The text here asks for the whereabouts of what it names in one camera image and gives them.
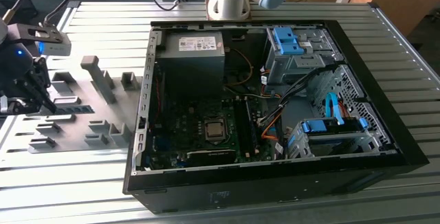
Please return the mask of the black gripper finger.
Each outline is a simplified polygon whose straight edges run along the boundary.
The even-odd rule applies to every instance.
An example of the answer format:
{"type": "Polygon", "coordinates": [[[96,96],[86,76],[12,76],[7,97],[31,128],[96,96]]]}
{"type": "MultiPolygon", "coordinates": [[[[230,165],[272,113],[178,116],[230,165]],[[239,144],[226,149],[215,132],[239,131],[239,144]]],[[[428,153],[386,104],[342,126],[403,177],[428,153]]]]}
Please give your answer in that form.
{"type": "Polygon", "coordinates": [[[2,115],[20,115],[36,113],[40,111],[40,105],[26,102],[22,98],[8,98],[2,96],[2,115]]]}
{"type": "Polygon", "coordinates": [[[26,94],[22,105],[23,113],[39,112],[42,107],[47,112],[56,113],[56,105],[51,101],[48,87],[51,86],[47,59],[38,57],[34,59],[31,69],[26,73],[22,83],[22,90],[26,94]]]}

